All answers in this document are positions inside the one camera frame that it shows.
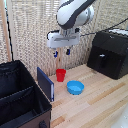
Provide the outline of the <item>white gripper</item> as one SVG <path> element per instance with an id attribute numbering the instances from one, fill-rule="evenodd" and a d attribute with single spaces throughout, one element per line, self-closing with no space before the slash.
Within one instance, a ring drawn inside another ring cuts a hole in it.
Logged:
<path id="1" fill-rule="evenodd" d="M 74 33 L 70 36 L 63 36 L 58 31 L 49 32 L 47 34 L 47 46 L 54 49 L 54 57 L 57 58 L 58 51 L 55 48 L 72 46 L 79 43 L 80 34 Z M 67 48 L 66 55 L 70 55 L 71 48 Z"/>

